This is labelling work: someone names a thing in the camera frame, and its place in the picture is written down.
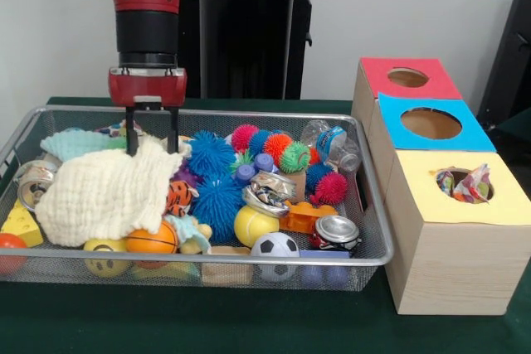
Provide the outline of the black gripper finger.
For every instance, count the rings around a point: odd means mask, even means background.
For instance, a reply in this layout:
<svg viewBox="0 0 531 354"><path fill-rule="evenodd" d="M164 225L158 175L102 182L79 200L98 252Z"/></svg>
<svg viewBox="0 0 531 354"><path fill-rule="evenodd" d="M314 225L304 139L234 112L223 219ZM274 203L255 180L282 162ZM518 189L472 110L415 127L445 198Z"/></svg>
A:
<svg viewBox="0 0 531 354"><path fill-rule="evenodd" d="M172 107L170 113L170 130L168 133L168 153L178 152L178 108Z"/></svg>
<svg viewBox="0 0 531 354"><path fill-rule="evenodd" d="M137 133L134 129L134 107L125 108L126 153L134 156L137 151Z"/></svg>

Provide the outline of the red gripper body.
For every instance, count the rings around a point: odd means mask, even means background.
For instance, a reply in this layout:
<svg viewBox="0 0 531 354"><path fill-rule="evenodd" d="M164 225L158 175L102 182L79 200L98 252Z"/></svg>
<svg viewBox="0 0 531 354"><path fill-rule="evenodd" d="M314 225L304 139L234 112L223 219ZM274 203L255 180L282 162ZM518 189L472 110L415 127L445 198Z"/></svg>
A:
<svg viewBox="0 0 531 354"><path fill-rule="evenodd" d="M109 71L110 98L132 110L160 110L183 105L187 72L182 68L113 67Z"/></svg>

